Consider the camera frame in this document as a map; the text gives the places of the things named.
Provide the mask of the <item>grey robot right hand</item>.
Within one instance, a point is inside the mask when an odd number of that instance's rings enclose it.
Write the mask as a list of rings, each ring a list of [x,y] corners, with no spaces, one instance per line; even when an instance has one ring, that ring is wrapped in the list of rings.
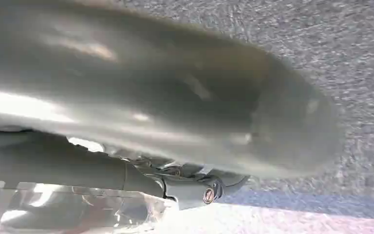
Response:
[[[332,98],[282,59],[84,0],[0,0],[0,181],[188,207],[338,158]]]

